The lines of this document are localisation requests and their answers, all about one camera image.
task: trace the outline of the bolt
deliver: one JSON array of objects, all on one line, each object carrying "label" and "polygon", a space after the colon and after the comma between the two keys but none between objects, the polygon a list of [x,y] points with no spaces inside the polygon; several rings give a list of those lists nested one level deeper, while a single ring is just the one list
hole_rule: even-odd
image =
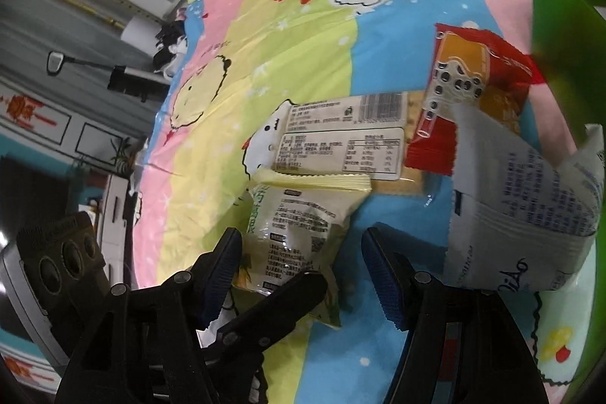
[{"label": "bolt", "polygon": [[426,273],[425,271],[419,271],[414,275],[414,279],[417,283],[421,283],[422,285],[426,285],[431,281],[431,274]]},{"label": "bolt", "polygon": [[177,274],[175,274],[173,276],[175,283],[177,283],[179,285],[183,284],[183,283],[187,283],[191,278],[192,278],[192,273],[189,273],[188,271],[179,271]]},{"label": "bolt", "polygon": [[225,346],[231,346],[232,344],[234,344],[236,341],[238,340],[238,336],[235,332],[228,332],[227,334],[225,334],[225,336],[223,337],[223,344]]},{"label": "bolt", "polygon": [[111,287],[111,294],[113,294],[114,296],[120,296],[124,293],[126,293],[126,285],[123,285],[122,283],[113,285]]}]

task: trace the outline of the cracker package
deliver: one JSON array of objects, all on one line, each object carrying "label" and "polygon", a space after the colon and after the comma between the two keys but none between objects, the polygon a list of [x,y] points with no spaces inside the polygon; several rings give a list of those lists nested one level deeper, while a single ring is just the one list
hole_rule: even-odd
[{"label": "cracker package", "polygon": [[452,106],[478,107],[511,132],[520,133],[519,115],[535,66],[488,30],[436,25],[433,64],[405,166],[452,175],[456,125]]},{"label": "cracker package", "polygon": [[316,101],[290,108],[272,168],[296,175],[365,173],[373,192],[423,195],[421,171],[403,166],[422,91]]},{"label": "cracker package", "polygon": [[293,176],[261,168],[252,180],[253,207],[234,284],[269,295],[301,271],[319,271],[328,290],[311,314],[340,327],[332,264],[349,216],[370,193],[370,178]]}]

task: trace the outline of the white cylinder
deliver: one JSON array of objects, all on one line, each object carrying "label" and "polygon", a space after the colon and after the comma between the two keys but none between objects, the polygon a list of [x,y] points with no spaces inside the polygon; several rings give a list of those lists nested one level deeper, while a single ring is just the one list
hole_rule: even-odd
[{"label": "white cylinder", "polygon": [[122,31],[122,35],[120,35],[120,39],[153,57],[157,52],[156,34],[159,33],[161,28],[158,23],[151,19],[137,15],[128,22],[128,25]]}]

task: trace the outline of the bed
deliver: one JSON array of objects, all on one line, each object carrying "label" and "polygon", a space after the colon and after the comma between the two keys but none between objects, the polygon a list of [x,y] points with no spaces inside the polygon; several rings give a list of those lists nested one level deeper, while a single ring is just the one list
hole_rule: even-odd
[{"label": "bed", "polygon": [[[255,162],[247,142],[280,117],[285,101],[425,88],[435,23],[488,29],[530,52],[531,0],[187,2],[187,56],[156,118],[141,180],[133,229],[139,287],[191,266],[226,227],[245,228]],[[549,87],[533,83],[522,135],[556,163],[575,143]],[[405,334],[383,315],[361,259],[361,233],[382,221],[446,246],[450,209],[447,178],[427,207],[385,195],[363,204],[334,265],[342,328],[306,318],[266,352],[270,402],[383,401]],[[592,250],[568,291],[504,297],[552,404],[565,396],[583,352],[595,266]]]}]

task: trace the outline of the white label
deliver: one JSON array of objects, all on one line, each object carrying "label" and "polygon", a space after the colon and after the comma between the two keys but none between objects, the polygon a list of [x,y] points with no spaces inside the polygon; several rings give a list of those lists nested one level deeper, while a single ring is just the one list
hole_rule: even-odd
[{"label": "white label", "polygon": [[387,129],[284,134],[274,163],[298,175],[368,173],[398,180],[404,157],[404,130]]},{"label": "white label", "polygon": [[380,93],[295,105],[287,133],[404,127],[407,93]]}]

